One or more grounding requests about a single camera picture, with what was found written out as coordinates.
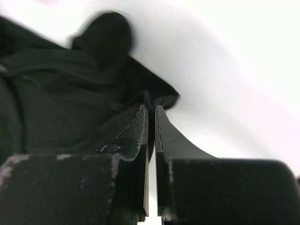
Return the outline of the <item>black tank top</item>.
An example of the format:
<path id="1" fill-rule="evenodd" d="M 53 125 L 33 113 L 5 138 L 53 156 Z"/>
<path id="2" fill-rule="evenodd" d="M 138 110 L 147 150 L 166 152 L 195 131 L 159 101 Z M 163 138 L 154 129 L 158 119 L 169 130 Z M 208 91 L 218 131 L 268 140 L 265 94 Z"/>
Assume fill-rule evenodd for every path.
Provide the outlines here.
<path id="1" fill-rule="evenodd" d="M 178 92 L 130 56 L 127 19 L 95 18 L 61 47 L 0 19 L 0 160 L 101 150 L 141 105 L 173 107 Z"/>

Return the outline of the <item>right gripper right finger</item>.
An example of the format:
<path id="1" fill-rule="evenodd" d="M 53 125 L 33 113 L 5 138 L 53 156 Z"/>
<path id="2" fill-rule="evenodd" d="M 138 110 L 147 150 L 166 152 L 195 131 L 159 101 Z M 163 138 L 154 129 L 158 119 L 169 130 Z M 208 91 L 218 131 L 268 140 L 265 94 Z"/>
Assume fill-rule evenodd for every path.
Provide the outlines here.
<path id="1" fill-rule="evenodd" d="M 300 187 L 276 160 L 214 157 L 155 109 L 157 209 L 164 225 L 297 225 Z"/>

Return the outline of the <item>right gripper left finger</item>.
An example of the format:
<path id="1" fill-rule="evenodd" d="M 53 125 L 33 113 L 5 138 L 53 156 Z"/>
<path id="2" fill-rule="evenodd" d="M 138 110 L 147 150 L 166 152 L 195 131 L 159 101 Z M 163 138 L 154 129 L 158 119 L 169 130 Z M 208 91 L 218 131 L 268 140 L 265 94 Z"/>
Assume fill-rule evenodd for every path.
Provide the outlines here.
<path id="1" fill-rule="evenodd" d="M 149 213 L 148 110 L 88 155 L 14 155 L 0 168 L 3 225 L 135 225 Z"/>

